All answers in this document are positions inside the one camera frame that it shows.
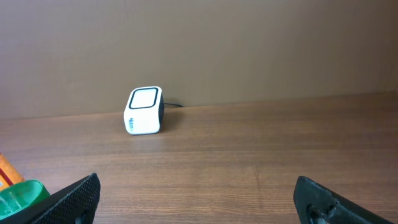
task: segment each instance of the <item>white cube device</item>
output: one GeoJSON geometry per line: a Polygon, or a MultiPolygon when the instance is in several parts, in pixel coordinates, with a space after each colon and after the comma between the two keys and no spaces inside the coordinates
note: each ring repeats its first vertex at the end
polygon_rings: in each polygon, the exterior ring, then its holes
{"type": "Polygon", "coordinates": [[[136,88],[124,110],[124,125],[129,134],[159,132],[164,114],[162,89],[158,86],[136,88]]]}

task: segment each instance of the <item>plain background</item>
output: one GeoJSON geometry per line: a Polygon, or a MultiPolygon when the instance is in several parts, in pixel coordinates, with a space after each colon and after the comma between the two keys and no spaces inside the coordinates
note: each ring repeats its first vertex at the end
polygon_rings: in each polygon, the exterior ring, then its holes
{"type": "Polygon", "coordinates": [[[0,1],[0,119],[391,91],[396,0],[0,1]]]}

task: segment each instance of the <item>green cup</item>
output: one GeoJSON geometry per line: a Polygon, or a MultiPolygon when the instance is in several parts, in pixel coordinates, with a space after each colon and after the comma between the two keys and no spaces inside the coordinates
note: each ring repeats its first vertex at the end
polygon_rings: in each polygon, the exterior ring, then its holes
{"type": "Polygon", "coordinates": [[[27,180],[0,192],[0,220],[7,218],[50,196],[38,180],[27,180]]]}

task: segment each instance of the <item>orange and white object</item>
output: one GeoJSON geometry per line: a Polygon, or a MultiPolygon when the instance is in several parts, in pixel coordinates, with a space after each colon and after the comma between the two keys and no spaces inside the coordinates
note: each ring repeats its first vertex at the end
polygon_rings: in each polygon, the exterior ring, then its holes
{"type": "Polygon", "coordinates": [[[15,170],[6,157],[0,153],[0,191],[22,181],[24,181],[24,178],[15,170]]]}

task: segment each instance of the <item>wood plank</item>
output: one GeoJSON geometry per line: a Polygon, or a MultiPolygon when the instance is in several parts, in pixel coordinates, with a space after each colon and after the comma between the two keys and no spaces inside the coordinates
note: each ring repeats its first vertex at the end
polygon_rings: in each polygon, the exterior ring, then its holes
{"type": "Polygon", "coordinates": [[[95,223],[298,223],[306,175],[398,222],[398,96],[167,109],[159,134],[122,113],[0,121],[0,150],[50,193],[96,172],[95,223]]]}

